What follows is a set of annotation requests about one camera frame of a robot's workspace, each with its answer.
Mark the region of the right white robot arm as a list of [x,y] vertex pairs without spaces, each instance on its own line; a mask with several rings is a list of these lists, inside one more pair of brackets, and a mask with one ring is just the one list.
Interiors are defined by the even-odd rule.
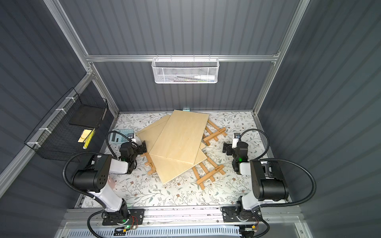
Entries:
[[234,172],[251,177],[252,190],[240,196],[233,212],[233,215],[236,215],[237,219],[241,221],[249,219],[250,211],[259,202],[286,200],[289,196],[288,186],[279,163],[277,161],[260,161],[259,159],[249,160],[248,146],[247,143],[238,141],[232,144],[224,143],[222,149],[226,155],[233,157]]

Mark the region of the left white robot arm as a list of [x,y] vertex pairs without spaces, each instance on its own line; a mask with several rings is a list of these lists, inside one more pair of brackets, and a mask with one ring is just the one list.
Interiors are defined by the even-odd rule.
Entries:
[[120,147],[120,157],[106,143],[111,154],[85,151],[72,155],[65,163],[66,169],[70,162],[82,157],[72,179],[67,178],[63,170],[66,185],[98,202],[103,209],[100,211],[103,219],[112,225],[124,225],[137,219],[131,214],[124,199],[116,195],[110,182],[109,174],[130,174],[137,167],[137,157],[147,152],[145,142],[140,145],[128,141]]

